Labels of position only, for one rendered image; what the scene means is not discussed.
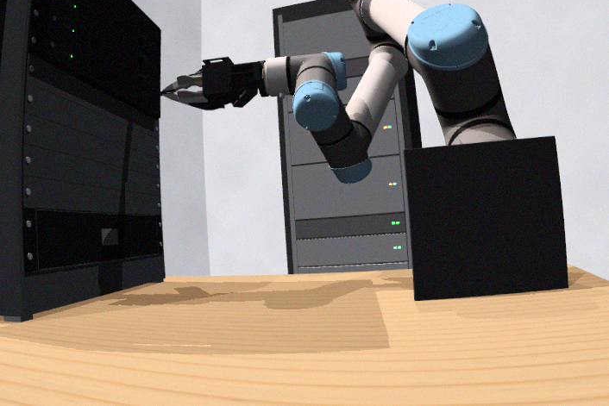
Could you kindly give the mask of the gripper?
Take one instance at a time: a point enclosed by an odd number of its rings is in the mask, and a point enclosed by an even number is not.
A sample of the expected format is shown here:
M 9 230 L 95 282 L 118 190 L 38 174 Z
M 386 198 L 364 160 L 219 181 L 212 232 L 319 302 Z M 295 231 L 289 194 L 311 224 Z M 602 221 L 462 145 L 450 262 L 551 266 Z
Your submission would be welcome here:
M 219 62 L 210 63 L 213 60 L 219 60 Z M 202 65 L 202 69 L 198 72 L 189 76 L 179 75 L 176 82 L 168 85 L 163 90 L 165 93 L 162 93 L 162 96 L 204 110 L 224 109 L 224 105 L 234 104 L 236 100 L 240 100 L 240 95 L 245 90 L 255 90 L 257 88 L 261 97 L 269 97 L 264 78 L 262 78 L 265 60 L 234 65 L 229 57 L 223 57 L 204 59 L 203 62 L 205 65 Z M 202 91 L 179 91 L 191 86 L 202 87 L 203 93 Z M 177 94 L 174 93 L 176 91 Z

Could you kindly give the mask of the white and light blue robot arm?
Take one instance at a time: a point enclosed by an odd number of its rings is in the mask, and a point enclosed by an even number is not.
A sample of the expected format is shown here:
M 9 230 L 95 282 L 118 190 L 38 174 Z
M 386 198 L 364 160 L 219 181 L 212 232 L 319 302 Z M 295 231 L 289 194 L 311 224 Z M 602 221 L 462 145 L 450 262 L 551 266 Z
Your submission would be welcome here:
M 353 184 L 371 172 L 367 150 L 410 65 L 426 84 L 446 146 L 517 139 L 487 29 L 473 8 L 349 1 L 371 48 L 371 65 L 346 109 L 337 93 L 347 88 L 342 53 L 272 58 L 262 69 L 267 94 L 294 95 L 296 121 L 311 132 L 339 181 Z

